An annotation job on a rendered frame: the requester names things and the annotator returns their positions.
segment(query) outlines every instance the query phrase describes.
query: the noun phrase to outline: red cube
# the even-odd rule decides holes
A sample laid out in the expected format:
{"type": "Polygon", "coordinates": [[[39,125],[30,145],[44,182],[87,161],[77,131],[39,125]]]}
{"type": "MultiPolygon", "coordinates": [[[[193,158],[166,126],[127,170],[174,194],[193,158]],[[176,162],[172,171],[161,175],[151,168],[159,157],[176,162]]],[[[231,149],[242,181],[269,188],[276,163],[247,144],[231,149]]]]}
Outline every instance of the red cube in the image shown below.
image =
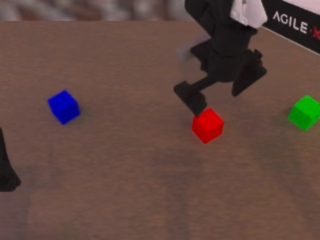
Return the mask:
{"type": "Polygon", "coordinates": [[[192,131],[204,144],[207,144],[222,134],[224,124],[224,120],[209,108],[193,118],[192,131]]]}

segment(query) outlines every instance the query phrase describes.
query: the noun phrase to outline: tabletop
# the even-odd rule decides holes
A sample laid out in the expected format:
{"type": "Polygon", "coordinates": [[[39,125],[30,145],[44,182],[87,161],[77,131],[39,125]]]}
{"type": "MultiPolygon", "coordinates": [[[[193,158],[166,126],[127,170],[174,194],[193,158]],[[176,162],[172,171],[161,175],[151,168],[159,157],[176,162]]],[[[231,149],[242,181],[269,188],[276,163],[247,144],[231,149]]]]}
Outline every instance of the tabletop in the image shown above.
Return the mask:
{"type": "Polygon", "coordinates": [[[192,22],[0,24],[0,125],[22,184],[0,194],[2,240],[320,239],[320,125],[288,111],[320,100],[320,58],[262,29],[268,74],[233,98],[204,91],[225,121],[202,144],[173,92],[192,22]],[[48,98],[81,116],[61,125],[48,98]]]}

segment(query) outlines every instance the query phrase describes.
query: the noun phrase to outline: brown floor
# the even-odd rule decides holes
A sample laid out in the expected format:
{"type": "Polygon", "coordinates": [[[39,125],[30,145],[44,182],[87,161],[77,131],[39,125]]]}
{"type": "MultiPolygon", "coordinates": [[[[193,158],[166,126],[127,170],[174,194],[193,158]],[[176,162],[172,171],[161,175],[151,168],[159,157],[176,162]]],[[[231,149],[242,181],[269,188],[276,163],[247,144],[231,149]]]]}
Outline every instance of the brown floor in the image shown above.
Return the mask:
{"type": "Polygon", "coordinates": [[[269,73],[239,98],[205,91],[225,120],[202,144],[173,94],[186,22],[0,25],[0,125],[22,180],[0,194],[1,240],[318,240],[320,125],[287,119],[320,100],[320,58],[268,31],[269,73]],[[82,116],[60,125],[67,89],[82,116]]]}

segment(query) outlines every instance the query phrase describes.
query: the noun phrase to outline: blue cube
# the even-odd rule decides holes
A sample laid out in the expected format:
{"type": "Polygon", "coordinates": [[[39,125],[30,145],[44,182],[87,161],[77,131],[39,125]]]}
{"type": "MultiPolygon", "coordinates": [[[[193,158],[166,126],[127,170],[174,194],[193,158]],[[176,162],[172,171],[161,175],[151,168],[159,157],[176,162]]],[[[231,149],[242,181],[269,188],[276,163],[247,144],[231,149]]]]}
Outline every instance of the blue cube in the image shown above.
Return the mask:
{"type": "Polygon", "coordinates": [[[67,90],[63,90],[57,95],[49,98],[48,104],[51,112],[64,125],[80,115],[77,101],[67,90]]]}

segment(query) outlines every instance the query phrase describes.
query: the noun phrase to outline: red letter x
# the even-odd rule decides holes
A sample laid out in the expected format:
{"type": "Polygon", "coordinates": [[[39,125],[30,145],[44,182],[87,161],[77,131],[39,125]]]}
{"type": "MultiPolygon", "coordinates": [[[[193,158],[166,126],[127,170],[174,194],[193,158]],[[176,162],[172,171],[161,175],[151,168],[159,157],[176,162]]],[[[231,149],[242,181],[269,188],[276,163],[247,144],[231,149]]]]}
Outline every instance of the red letter x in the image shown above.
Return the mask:
{"type": "Polygon", "coordinates": [[[318,30],[316,27],[314,27],[313,31],[314,31],[313,37],[320,40],[320,30],[318,30]]]}

